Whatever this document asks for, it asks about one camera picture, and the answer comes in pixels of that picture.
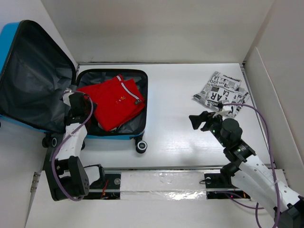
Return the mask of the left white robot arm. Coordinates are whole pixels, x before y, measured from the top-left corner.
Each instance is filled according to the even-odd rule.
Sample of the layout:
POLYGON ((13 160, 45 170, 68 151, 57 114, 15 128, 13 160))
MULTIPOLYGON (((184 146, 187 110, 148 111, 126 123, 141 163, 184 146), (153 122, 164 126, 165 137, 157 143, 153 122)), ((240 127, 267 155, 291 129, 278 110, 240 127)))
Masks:
POLYGON ((54 201, 81 201, 89 194, 91 187, 101 188, 107 185, 101 164, 83 166, 80 161, 87 125, 96 105, 89 95, 71 89, 63 92, 61 100, 69 106, 64 120, 65 133, 61 142, 45 159, 43 170, 54 201))

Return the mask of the black white striped garment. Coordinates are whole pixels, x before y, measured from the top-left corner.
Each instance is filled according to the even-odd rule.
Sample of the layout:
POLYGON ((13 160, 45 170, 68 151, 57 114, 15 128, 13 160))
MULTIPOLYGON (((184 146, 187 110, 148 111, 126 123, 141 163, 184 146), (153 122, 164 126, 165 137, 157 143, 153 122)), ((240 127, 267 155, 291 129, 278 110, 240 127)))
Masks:
POLYGON ((120 125, 120 126, 118 126, 118 127, 116 127, 116 128, 113 128, 113 129, 111 130, 111 132, 118 132, 118 131, 121 131, 122 129, 125 128, 125 126, 126 126, 126 123, 125 123, 125 124, 122 124, 122 125, 120 125))

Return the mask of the blue kids suitcase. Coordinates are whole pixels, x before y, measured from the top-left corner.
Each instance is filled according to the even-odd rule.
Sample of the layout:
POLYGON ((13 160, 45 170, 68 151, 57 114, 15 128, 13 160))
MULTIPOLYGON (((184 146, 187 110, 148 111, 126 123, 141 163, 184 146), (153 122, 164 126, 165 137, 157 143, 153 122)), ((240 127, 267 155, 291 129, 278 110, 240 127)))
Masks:
POLYGON ((36 22, 5 25, 0 33, 0 114, 46 135, 43 147, 59 144, 65 132, 67 106, 60 100, 67 88, 104 83, 121 75, 135 81, 148 96, 148 76, 136 69, 89 69, 79 74, 70 58, 36 22))

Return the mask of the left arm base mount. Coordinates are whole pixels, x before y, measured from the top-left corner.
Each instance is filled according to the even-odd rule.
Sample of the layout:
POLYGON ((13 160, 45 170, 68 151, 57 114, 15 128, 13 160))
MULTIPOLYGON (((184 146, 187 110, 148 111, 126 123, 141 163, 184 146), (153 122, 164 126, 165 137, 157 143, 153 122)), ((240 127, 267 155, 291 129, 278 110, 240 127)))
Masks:
POLYGON ((92 184, 89 194, 84 196, 84 200, 119 200, 120 185, 120 173, 106 173, 105 181, 101 184, 92 184))

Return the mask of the red polo shirt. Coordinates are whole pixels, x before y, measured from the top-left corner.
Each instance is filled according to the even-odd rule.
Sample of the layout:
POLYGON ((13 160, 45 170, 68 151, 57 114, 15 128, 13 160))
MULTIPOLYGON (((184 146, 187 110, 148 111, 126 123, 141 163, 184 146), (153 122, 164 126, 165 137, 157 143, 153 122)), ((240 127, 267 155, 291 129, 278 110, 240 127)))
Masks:
POLYGON ((137 116, 145 107, 145 99, 134 79, 122 75, 96 85, 79 88, 97 104, 94 116, 99 125, 109 132, 137 116))

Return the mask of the newspaper print garment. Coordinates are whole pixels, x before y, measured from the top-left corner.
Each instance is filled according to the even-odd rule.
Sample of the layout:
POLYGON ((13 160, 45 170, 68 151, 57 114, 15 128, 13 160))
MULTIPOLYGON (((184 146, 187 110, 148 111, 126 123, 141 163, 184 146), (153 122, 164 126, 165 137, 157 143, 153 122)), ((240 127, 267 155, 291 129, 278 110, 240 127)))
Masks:
MULTIPOLYGON (((218 103, 223 100, 229 100, 233 106, 234 104, 245 104, 250 98, 250 94, 241 87, 241 83, 240 79, 215 71, 203 89, 193 95, 193 99, 214 111, 218 111, 218 103)), ((241 109, 241 106, 234 106, 235 117, 241 109)))

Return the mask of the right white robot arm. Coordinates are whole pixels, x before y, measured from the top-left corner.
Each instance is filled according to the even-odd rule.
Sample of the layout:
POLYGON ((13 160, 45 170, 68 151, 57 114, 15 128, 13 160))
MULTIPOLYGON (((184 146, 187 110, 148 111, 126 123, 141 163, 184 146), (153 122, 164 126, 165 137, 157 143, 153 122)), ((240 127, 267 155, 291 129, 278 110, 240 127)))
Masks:
POLYGON ((256 152, 241 136, 238 121, 215 112, 190 115, 194 130, 209 131, 223 146, 229 163, 220 170, 219 181, 225 187, 233 185, 259 203, 274 219, 278 228, 304 226, 304 198, 289 188, 267 168, 256 152))

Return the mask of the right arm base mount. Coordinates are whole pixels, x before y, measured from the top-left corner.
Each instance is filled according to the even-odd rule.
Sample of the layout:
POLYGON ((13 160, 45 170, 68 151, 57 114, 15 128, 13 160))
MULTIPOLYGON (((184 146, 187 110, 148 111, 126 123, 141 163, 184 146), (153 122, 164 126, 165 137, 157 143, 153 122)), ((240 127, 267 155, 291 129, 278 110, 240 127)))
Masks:
POLYGON ((233 186, 221 173, 204 173, 199 183, 205 186, 208 200, 250 199, 247 193, 233 186))

